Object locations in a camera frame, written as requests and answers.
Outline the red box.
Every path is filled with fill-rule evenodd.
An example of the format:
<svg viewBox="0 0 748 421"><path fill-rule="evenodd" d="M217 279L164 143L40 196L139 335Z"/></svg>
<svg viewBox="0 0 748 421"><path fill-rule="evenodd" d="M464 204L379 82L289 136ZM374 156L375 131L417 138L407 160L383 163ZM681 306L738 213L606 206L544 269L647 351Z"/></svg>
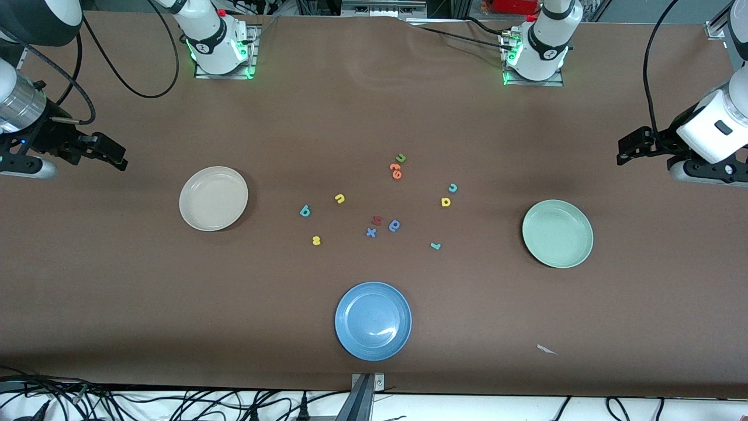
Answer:
<svg viewBox="0 0 748 421"><path fill-rule="evenodd" d="M534 15L540 0L490 0L490 10L508 15Z"/></svg>

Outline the blue plate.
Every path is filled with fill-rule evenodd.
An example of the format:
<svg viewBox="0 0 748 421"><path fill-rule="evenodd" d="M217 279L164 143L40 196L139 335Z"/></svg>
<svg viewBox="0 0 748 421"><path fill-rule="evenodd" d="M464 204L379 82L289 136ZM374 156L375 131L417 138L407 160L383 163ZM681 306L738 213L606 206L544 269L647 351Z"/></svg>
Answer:
<svg viewBox="0 0 748 421"><path fill-rule="evenodd" d="M353 286L339 301L335 333L345 351L359 360L387 360L404 349L413 327L412 311L403 293L384 282Z"/></svg>

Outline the light green plate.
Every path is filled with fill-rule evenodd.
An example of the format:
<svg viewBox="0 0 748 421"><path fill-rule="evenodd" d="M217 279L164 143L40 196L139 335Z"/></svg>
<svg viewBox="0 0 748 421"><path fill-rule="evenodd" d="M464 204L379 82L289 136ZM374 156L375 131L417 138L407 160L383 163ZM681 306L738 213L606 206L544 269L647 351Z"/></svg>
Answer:
<svg viewBox="0 0 748 421"><path fill-rule="evenodd" d="M595 244L588 217L572 203L558 199L532 205L523 218L521 234L537 261L561 269L585 262Z"/></svg>

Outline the aluminium frame rail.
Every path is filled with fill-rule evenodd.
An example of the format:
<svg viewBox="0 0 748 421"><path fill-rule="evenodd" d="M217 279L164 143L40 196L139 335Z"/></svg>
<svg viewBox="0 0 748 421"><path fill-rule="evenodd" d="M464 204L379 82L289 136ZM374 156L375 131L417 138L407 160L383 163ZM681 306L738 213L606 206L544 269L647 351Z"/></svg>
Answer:
<svg viewBox="0 0 748 421"><path fill-rule="evenodd" d="M704 29L708 39L724 39L726 37L729 14L729 8L725 8L705 22Z"/></svg>

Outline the brown table cover sheet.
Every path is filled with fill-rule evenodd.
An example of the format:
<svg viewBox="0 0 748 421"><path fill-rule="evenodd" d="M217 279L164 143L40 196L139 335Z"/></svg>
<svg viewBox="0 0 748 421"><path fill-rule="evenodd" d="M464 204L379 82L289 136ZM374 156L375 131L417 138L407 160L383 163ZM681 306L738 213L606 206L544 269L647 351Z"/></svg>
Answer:
<svg viewBox="0 0 748 421"><path fill-rule="evenodd" d="M665 157L615 162L647 124L649 27L578 27L564 86L534 87L503 85L487 46L390 17L269 24L253 80L196 80L181 49L160 99L126 91L83 34L85 131L129 166L0 176L0 364L122 384L340 390L374 371L420 394L748 397L748 189L676 181ZM211 166L249 200L201 232L179 194ZM548 199L593 227L576 267L524 245ZM335 333L369 281L413 316L384 361Z"/></svg>

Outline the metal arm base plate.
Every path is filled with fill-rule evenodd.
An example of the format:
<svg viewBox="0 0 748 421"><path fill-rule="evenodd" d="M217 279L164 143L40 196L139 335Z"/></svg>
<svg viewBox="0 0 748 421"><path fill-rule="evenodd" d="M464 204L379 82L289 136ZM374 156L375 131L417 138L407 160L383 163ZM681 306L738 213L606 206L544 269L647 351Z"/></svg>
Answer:
<svg viewBox="0 0 748 421"><path fill-rule="evenodd" d="M261 26L225 16L224 37L210 46L189 41L191 56L196 63L195 78L251 80L254 77L259 53Z"/></svg>
<svg viewBox="0 0 748 421"><path fill-rule="evenodd" d="M526 85L526 86L545 86L545 87L563 87L563 74L561 66L564 64L563 59L556 65L554 73L545 80L535 81L525 78L512 65L518 61L527 48L521 40L521 32L515 31L520 29L519 26L511 27L510 31L502 31L497 35L500 46L508 46L508 50L501 52L503 84L504 85Z"/></svg>

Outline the beige brown plate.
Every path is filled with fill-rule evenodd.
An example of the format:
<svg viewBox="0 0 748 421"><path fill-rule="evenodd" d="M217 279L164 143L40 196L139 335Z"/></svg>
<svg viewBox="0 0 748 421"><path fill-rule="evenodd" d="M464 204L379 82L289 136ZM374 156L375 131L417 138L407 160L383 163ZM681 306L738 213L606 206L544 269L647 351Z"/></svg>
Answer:
<svg viewBox="0 0 748 421"><path fill-rule="evenodd" d="M201 232L226 229L243 215L249 200L245 178L226 166L211 166L195 173L179 194L179 213L185 223Z"/></svg>

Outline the dark aluminium post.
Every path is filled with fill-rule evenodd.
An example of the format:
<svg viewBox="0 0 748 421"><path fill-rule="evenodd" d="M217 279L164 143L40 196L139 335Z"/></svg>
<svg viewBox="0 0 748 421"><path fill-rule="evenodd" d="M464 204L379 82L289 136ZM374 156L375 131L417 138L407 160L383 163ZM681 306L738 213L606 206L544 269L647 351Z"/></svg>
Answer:
<svg viewBox="0 0 748 421"><path fill-rule="evenodd" d="M375 374L354 375L350 394L334 421L371 421L376 386Z"/></svg>

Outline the grey device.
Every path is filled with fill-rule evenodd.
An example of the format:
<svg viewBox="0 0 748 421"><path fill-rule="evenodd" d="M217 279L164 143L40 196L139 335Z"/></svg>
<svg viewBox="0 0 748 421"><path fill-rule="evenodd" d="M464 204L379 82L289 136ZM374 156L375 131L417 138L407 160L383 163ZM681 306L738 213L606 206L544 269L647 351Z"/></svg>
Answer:
<svg viewBox="0 0 748 421"><path fill-rule="evenodd" d="M341 0L340 16L427 18L427 0Z"/></svg>

